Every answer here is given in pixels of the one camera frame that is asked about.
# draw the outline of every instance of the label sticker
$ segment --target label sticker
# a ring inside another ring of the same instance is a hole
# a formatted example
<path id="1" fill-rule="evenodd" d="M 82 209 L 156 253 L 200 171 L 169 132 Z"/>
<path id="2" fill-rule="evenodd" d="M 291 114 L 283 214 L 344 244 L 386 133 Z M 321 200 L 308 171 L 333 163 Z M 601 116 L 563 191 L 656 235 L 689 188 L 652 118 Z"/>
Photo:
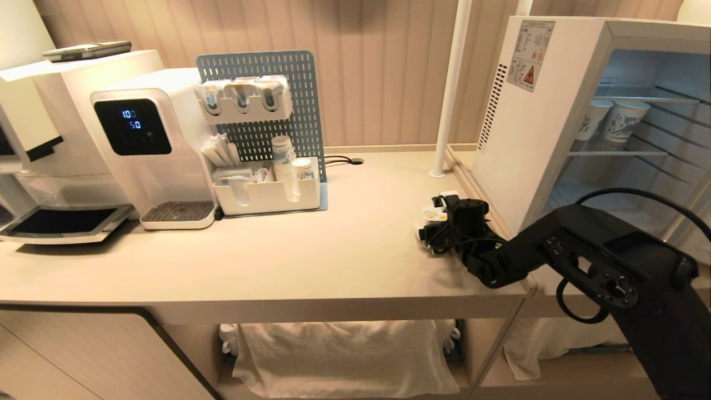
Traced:
<path id="1" fill-rule="evenodd" d="M 530 92 L 535 89 L 554 26 L 555 22 L 553 21 L 524 21 L 521 23 L 506 77 L 507 82 Z"/>

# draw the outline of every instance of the blue pegboard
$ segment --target blue pegboard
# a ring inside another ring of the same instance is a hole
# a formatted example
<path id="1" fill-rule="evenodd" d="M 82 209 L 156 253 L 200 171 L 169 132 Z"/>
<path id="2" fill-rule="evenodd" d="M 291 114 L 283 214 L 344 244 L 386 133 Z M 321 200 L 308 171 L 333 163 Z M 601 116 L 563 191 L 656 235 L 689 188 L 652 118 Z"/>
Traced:
<path id="1" fill-rule="evenodd" d="M 292 92 L 294 111 L 288 120 L 217 125 L 237 145 L 240 159 L 272 159 L 271 139 L 289 135 L 297 157 L 318 157 L 321 182 L 326 182 L 324 136 L 321 132 L 319 91 L 314 55 L 308 50 L 263 53 L 206 54 L 197 59 L 203 82 L 245 76 L 285 75 Z"/>

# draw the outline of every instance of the digital display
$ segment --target digital display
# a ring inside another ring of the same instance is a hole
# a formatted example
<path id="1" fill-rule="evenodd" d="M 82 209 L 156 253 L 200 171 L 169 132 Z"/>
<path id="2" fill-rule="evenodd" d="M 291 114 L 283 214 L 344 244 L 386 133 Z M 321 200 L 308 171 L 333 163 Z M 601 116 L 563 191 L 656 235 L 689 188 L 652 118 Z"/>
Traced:
<path id="1" fill-rule="evenodd" d="M 12 150 L 10 145 L 10 140 L 5 135 L 5 131 L 2 130 L 2 125 L 0 125 L 0 156 L 14 156 L 15 151 Z"/>
<path id="2" fill-rule="evenodd" d="M 171 152 L 158 108 L 150 99 L 99 101 L 94 104 L 94 110 L 116 154 Z"/>
<path id="3" fill-rule="evenodd" d="M 141 120 L 139 120 L 136 110 L 123 110 L 121 116 L 129 122 L 131 129 L 141 129 Z"/>

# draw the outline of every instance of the white organizer caddy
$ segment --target white organizer caddy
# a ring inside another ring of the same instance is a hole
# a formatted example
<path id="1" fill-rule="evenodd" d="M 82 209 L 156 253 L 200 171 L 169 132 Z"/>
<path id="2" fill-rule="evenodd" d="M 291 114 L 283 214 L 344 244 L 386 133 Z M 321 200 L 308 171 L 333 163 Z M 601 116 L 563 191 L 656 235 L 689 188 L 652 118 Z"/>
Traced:
<path id="1" fill-rule="evenodd" d="M 198 103 L 200 104 L 200 109 L 203 111 L 203 116 L 205 116 L 205 121 L 209 125 L 219 125 L 219 124 L 240 124 L 242 122 L 258 122 L 258 121 L 277 121 L 286 120 L 292 115 L 294 106 L 292 105 L 292 91 L 287 86 L 284 88 L 284 92 L 280 95 L 275 95 L 275 99 L 278 99 L 279 107 L 276 111 L 269 111 L 264 108 L 264 103 L 259 95 L 249 96 L 250 111 L 242 114 L 237 111 L 235 103 L 230 98 L 219 98 L 217 99 L 220 103 L 220 108 L 222 112 L 219 115 L 212 115 L 205 109 L 204 102 L 198 98 Z"/>
<path id="2" fill-rule="evenodd" d="M 319 165 L 318 157 L 310 157 L 314 166 Z M 264 182 L 247 184 L 249 204 L 239 204 L 230 185 L 213 184 L 220 206 L 225 215 L 262 214 L 269 212 L 297 211 L 321 207 L 321 179 L 316 174 L 314 179 L 300 179 L 299 194 L 294 200 L 287 199 L 283 182 Z"/>

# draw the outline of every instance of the beige countertop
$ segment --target beige countertop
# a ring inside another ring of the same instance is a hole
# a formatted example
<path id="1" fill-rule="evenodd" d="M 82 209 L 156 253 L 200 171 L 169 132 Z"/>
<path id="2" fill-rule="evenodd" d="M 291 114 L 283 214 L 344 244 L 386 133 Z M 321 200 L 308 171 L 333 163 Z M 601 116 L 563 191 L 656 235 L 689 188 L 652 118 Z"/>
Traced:
<path id="1" fill-rule="evenodd" d="M 163 323 L 505 316 L 521 284 L 488 289 L 431 256 L 414 222 L 454 174 L 433 152 L 350 154 L 329 167 L 328 210 L 216 221 L 202 231 L 131 222 L 100 246 L 0 243 L 0 303 L 138 305 Z"/>

